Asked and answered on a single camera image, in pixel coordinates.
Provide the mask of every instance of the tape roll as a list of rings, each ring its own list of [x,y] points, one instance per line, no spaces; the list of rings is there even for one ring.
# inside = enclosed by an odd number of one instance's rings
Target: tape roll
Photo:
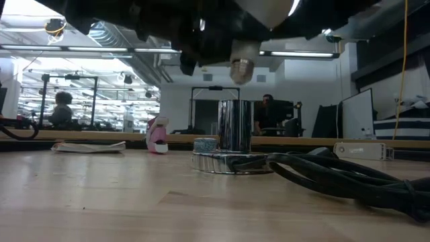
[[[195,138],[194,152],[213,152],[218,147],[218,141],[215,138]]]

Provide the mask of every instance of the wooden table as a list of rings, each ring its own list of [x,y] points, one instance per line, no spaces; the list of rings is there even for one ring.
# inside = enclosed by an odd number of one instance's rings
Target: wooden table
[[[30,136],[33,130],[13,130],[16,135]],[[114,141],[142,141],[144,134],[132,134],[125,132],[95,132],[95,131],[54,131],[41,130],[36,139],[45,140],[114,140]],[[188,135],[188,134],[168,134],[168,143],[192,144],[195,138],[218,138],[210,135]],[[0,132],[0,140],[12,140]],[[307,147],[333,147],[335,143],[385,143],[391,148],[402,149],[430,149],[430,141],[417,140],[354,140],[345,138],[288,138],[288,137],[261,137],[253,136],[252,145],[285,145],[285,146],[307,146]]]
[[[215,175],[190,152],[0,154],[2,241],[429,241],[430,225],[277,174]],[[357,161],[399,178],[430,163]]]

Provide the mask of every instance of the woman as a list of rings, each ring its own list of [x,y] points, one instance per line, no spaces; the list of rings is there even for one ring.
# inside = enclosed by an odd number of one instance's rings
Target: woman
[[[60,91],[55,95],[56,107],[54,113],[49,117],[48,121],[53,125],[72,122],[72,109],[67,105],[72,104],[73,97],[70,93]]]

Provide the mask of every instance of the pink toy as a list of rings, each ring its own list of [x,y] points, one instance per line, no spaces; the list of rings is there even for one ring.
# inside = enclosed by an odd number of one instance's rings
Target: pink toy
[[[164,117],[156,117],[148,121],[146,145],[150,152],[164,154],[169,150],[166,144],[166,126],[168,124],[169,119]]]

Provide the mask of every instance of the monitor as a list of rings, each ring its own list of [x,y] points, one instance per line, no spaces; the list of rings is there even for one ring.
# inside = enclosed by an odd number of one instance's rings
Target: monitor
[[[372,89],[342,101],[343,138],[371,138],[374,134]]]
[[[273,100],[268,106],[267,115],[277,123],[294,118],[294,103],[282,100]]]

